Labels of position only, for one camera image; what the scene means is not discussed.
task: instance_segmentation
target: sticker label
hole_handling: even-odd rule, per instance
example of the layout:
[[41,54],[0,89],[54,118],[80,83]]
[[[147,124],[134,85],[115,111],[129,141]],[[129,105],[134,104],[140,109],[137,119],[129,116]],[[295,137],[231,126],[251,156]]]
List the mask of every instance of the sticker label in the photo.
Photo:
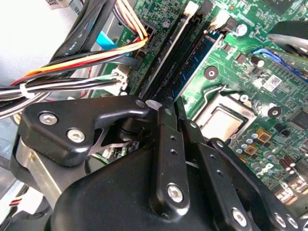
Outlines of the sticker label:
[[52,10],[69,6],[70,0],[46,0]]
[[263,84],[263,88],[265,88],[266,90],[268,90],[269,92],[273,92],[273,90],[275,90],[278,85],[282,82],[281,79],[279,79],[277,76],[272,75],[264,84]]

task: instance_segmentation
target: black capacitor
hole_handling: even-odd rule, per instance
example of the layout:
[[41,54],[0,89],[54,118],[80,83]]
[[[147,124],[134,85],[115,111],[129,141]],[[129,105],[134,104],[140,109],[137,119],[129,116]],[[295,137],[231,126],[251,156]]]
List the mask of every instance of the black capacitor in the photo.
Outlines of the black capacitor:
[[261,58],[255,56],[255,55],[251,56],[250,62],[251,62],[254,66],[258,67],[258,68],[263,67],[264,64],[265,64],[265,61],[264,61],[263,59],[261,59]]
[[288,166],[288,164],[284,161],[284,160],[279,160],[279,164],[281,165],[281,167],[283,167],[284,170],[286,171],[290,171],[291,170],[291,167]]
[[290,167],[295,166],[295,162],[293,161],[293,159],[289,155],[285,155],[283,157],[283,159],[285,160],[285,162],[287,163],[288,166],[290,166]]

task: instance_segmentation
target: white label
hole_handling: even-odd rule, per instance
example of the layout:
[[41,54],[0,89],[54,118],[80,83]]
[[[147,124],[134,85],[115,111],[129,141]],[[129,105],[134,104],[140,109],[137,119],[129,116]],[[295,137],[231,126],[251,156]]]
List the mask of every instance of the white label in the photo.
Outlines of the white label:
[[268,90],[269,92],[273,92],[273,90],[275,90],[278,85],[282,82],[281,79],[279,79],[277,76],[272,75],[266,82],[265,84],[263,84],[262,87],[264,87],[266,90]]

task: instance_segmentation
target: metal cpu cover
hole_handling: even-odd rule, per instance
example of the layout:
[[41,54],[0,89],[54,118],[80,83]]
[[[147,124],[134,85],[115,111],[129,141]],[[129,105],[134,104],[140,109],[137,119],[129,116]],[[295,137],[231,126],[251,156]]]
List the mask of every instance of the metal cpu cover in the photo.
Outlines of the metal cpu cover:
[[236,140],[257,118],[254,111],[231,96],[220,93],[197,116],[204,137]]

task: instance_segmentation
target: white wire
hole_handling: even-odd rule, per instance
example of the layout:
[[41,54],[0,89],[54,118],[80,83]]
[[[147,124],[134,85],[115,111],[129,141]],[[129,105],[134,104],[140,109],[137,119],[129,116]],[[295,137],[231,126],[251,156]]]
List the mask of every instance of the white wire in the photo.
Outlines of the white wire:
[[[102,78],[106,79],[106,78],[113,78],[113,77],[117,77],[117,76],[119,76],[119,75],[118,74],[112,74],[112,75],[105,75],[105,76],[97,76],[97,77],[93,77],[93,78],[87,78],[87,79],[76,81],[76,82],[42,84],[42,85],[37,85],[37,86],[26,88],[26,90],[31,91],[31,90],[39,90],[39,89],[46,89],[46,88],[77,85],[77,84],[87,83],[87,82],[91,82],[91,81],[102,79]],[[20,89],[0,91],[0,95],[11,94],[11,93],[22,93],[22,92],[21,92]]]

